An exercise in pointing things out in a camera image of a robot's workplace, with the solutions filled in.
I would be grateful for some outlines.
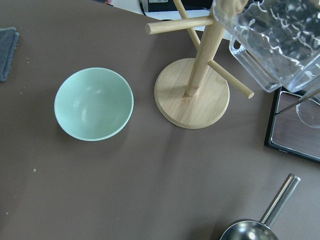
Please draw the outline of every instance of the wooden peg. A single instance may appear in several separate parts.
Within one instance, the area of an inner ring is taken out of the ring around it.
[[[173,0],[173,3],[176,7],[176,9],[178,10],[180,16],[182,19],[188,19],[189,16],[187,14],[187,11],[185,10],[181,0]],[[193,28],[193,27],[190,27],[187,29],[190,37],[191,37],[191,40],[195,46],[195,48],[198,50],[199,49],[199,45],[200,45],[200,39],[196,33],[196,30]]]
[[[246,95],[248,99],[251,99],[255,95],[255,93],[250,88],[248,88],[238,79],[236,79],[230,72],[225,70],[222,66],[220,66],[215,61],[213,60],[209,61],[208,65],[213,70],[215,70],[221,77],[223,77],[228,82],[228,84],[232,85],[233,87],[238,89],[241,93]]]
[[[199,16],[188,19],[180,19],[174,21],[161,21],[147,23],[145,25],[145,31],[147,34],[161,34],[166,32],[172,32],[177,30],[189,29],[194,27],[211,25],[214,20],[210,16]]]

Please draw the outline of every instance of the scoop handle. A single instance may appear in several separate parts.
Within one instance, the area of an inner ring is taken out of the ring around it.
[[[266,225],[269,228],[272,226],[300,181],[300,177],[292,173],[288,175],[281,188],[270,203],[269,207],[263,214],[260,223]]]

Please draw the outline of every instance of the clear glass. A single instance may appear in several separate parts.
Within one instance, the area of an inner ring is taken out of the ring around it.
[[[320,76],[319,0],[214,0],[213,12],[232,34],[231,53],[267,92],[297,92]]]
[[[301,99],[307,99],[296,106],[299,119],[311,128],[320,128],[320,77],[316,81],[317,84],[307,87],[301,96]]]

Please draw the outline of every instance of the metal rod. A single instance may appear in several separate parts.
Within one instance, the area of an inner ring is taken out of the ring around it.
[[[275,115],[277,116],[277,115],[279,115],[279,114],[284,113],[285,111],[293,108],[294,106],[302,103],[303,101],[311,98],[312,96],[314,96],[314,95],[316,95],[316,94],[318,94],[318,93],[320,93],[320,89],[314,91],[313,93],[309,94],[308,96],[304,96],[304,97],[300,98],[298,101],[296,101],[295,103],[292,103],[291,105],[289,105],[289,106],[287,106],[286,108],[282,109],[281,111],[277,112]]]
[[[260,223],[268,226],[269,228],[272,226],[300,181],[301,179],[298,176],[292,173],[288,175],[269,207],[263,214]]]

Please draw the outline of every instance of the bowl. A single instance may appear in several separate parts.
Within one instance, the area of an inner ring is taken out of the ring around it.
[[[101,67],[80,70],[60,86],[54,100],[58,124],[84,141],[108,139],[130,119],[134,96],[118,73]]]

